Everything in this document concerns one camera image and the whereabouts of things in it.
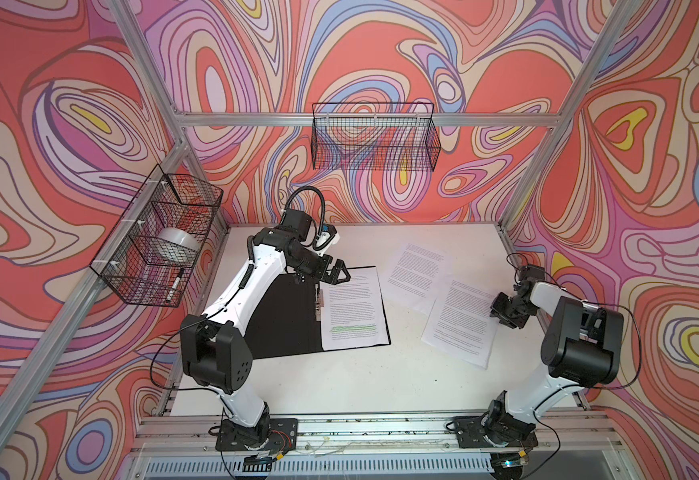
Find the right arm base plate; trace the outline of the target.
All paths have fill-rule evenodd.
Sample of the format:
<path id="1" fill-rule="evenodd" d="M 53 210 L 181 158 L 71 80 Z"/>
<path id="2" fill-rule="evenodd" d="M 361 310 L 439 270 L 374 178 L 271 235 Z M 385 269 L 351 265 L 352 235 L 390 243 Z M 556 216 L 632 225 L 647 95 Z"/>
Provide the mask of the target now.
<path id="1" fill-rule="evenodd" d="M 453 430 L 460 448 L 519 448 L 531 450 L 539 446 L 535 424 L 509 416 L 499 420 L 459 416 L 453 419 Z"/>

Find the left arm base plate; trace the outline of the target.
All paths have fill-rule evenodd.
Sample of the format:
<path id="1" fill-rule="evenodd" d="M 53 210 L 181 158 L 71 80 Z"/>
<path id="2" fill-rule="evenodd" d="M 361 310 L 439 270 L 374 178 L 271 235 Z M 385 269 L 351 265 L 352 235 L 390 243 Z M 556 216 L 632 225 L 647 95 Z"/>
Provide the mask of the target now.
<path id="1" fill-rule="evenodd" d="M 298 420 L 294 417 L 263 418 L 257 426 L 243 427 L 225 419 L 208 433 L 215 437 L 215 450 L 222 453 L 285 454 L 297 446 Z"/>

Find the blue file folder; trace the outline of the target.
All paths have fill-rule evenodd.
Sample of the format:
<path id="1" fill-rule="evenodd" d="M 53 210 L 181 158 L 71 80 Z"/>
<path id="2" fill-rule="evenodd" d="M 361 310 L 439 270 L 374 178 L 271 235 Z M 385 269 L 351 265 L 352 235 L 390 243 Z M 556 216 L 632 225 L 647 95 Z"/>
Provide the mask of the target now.
<path id="1" fill-rule="evenodd" d="M 281 274 L 268 288 L 246 328 L 253 358 L 272 359 L 323 353 L 320 323 L 315 320 L 315 285 Z"/>

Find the highlighted printed paper sheet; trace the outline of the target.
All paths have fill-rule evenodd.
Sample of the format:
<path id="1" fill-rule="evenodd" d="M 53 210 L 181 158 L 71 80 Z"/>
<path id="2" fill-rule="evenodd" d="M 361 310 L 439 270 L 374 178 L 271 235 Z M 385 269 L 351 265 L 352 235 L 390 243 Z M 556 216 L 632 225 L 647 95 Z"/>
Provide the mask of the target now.
<path id="1" fill-rule="evenodd" d="M 340 351 L 391 345 L 377 268 L 351 268 L 349 273 L 349 282 L 321 286 L 321 349 Z"/>

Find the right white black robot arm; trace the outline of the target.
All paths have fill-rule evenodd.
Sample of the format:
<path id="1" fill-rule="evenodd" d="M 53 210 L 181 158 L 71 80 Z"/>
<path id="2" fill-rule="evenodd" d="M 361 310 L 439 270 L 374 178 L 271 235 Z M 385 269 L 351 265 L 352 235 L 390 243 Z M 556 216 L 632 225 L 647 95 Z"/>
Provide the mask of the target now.
<path id="1" fill-rule="evenodd" d="M 549 282 L 539 266 L 519 268 L 513 291 L 513 296 L 495 297 L 491 316 L 521 329 L 543 312 L 549 326 L 541 342 L 541 364 L 521 386 L 491 401 L 481 419 L 485 436 L 499 445 L 529 438 L 543 414 L 565 397 L 615 380 L 625 328 L 623 314 L 577 298 Z"/>

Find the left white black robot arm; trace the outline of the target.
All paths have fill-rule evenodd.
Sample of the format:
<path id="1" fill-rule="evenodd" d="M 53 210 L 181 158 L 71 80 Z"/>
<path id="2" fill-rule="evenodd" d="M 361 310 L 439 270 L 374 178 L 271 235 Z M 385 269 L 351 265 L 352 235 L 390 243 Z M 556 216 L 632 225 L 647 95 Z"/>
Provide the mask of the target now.
<path id="1" fill-rule="evenodd" d="M 330 285 L 351 279 L 344 262 L 326 253 L 339 240 L 336 228 L 318 226 L 313 244 L 307 245 L 311 224 L 308 214 L 288 208 L 279 224 L 248 236 L 247 260 L 231 284 L 201 314 L 181 323 L 183 374 L 217 394 L 230 421 L 241 428 L 268 428 L 267 404 L 246 385 L 253 356 L 244 334 L 271 284 L 288 268 Z"/>

